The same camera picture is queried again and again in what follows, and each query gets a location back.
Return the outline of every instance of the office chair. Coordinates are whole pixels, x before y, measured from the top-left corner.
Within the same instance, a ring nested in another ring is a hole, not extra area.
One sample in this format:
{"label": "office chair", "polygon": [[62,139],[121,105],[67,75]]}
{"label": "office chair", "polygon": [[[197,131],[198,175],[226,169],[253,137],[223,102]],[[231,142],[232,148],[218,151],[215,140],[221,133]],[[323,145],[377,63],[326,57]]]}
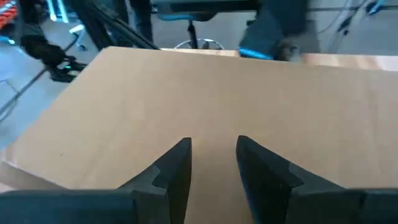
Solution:
{"label": "office chair", "polygon": [[167,2],[162,2],[162,0],[155,0],[152,2],[157,6],[157,17],[163,21],[178,21],[178,20],[187,20],[188,21],[188,33],[189,40],[186,40],[182,43],[179,43],[175,46],[175,49],[184,48],[184,46],[188,45],[192,49],[216,49],[223,50],[224,47],[217,41],[206,39],[206,38],[197,38],[197,32],[195,26],[193,25],[193,21],[206,22],[210,19],[214,18],[217,15],[217,12],[175,12],[172,7],[167,5]]}
{"label": "office chair", "polygon": [[[54,22],[76,22],[79,21],[77,15],[73,12],[68,12],[66,5],[63,3],[63,0],[46,0],[47,5],[49,7],[50,19]],[[85,27],[83,24],[79,24],[74,28],[69,30],[69,33],[75,35],[77,37],[76,46],[81,51],[86,51],[87,48],[83,44],[81,44],[81,40],[85,34]]]}

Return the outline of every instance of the cardboard sheet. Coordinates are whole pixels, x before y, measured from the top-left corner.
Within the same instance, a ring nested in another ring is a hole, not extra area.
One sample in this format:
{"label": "cardboard sheet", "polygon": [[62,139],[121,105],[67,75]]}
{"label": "cardboard sheet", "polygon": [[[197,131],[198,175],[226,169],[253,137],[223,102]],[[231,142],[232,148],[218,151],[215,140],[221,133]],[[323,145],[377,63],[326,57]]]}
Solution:
{"label": "cardboard sheet", "polygon": [[245,134],[344,187],[398,187],[398,75],[108,48],[6,160],[71,189],[113,189],[193,141],[186,223],[251,223],[235,158]]}
{"label": "cardboard sheet", "polygon": [[0,151],[0,193],[10,190],[64,189],[42,177],[37,177],[5,160],[9,151]]}

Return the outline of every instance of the chair leg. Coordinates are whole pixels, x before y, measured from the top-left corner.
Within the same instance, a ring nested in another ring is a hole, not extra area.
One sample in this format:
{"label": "chair leg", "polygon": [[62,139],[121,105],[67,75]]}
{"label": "chair leg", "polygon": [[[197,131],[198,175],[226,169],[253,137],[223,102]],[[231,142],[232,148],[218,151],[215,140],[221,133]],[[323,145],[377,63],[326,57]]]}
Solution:
{"label": "chair leg", "polygon": [[199,47],[198,47],[197,32],[196,32],[195,26],[193,25],[193,22],[191,20],[189,20],[188,33],[189,33],[189,37],[191,39],[192,49],[198,49]]}

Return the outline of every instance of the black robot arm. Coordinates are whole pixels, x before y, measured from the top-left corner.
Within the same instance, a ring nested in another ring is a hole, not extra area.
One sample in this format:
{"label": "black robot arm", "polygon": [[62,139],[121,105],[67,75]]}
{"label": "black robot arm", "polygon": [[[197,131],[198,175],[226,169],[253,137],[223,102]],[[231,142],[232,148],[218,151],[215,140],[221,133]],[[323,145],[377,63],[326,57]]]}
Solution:
{"label": "black robot arm", "polygon": [[20,39],[16,42],[31,57],[40,60],[50,72],[50,78],[56,82],[71,82],[72,71],[82,71],[85,64],[76,62],[76,58],[66,55],[58,45],[53,45],[45,38],[39,26],[39,12],[35,7],[37,1],[17,0],[19,21],[22,22]]}

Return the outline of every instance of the floor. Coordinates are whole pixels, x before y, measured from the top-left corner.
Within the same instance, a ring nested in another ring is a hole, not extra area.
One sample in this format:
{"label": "floor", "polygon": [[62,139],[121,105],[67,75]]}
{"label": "floor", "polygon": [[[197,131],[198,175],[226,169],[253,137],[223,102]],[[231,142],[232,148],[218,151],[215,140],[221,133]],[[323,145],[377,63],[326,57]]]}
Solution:
{"label": "floor", "polygon": [[[341,7],[345,0],[313,0],[312,7]],[[386,2],[388,5],[397,4],[395,0]],[[398,22],[398,11],[382,11],[374,16],[367,16],[361,11],[354,19],[351,32],[343,39],[337,50],[330,49],[330,42],[336,30],[331,27],[322,34],[338,11],[312,12],[309,17],[308,32],[297,37],[296,44],[302,52],[333,52],[339,54],[377,54],[398,55],[398,30],[391,29]],[[220,13],[209,22],[197,22],[199,37],[215,39],[221,42],[226,49],[236,49],[245,30],[246,21],[252,19],[254,13],[234,12]],[[174,47],[187,40],[187,22],[164,22],[154,16],[154,37],[159,47]],[[66,47],[73,41],[73,36],[68,34],[68,29],[73,24],[61,24],[47,21],[43,29],[52,42]],[[74,55],[81,62],[89,63],[97,54],[90,38],[85,37],[84,44],[88,51],[80,52],[73,46],[67,53]],[[0,43],[0,108],[26,85],[42,68],[41,63],[28,57],[17,47]],[[59,94],[67,87],[64,83],[55,83],[44,74],[33,84],[18,100],[14,110],[2,123],[0,123],[0,149],[6,147],[17,139],[18,136],[34,122]]]}

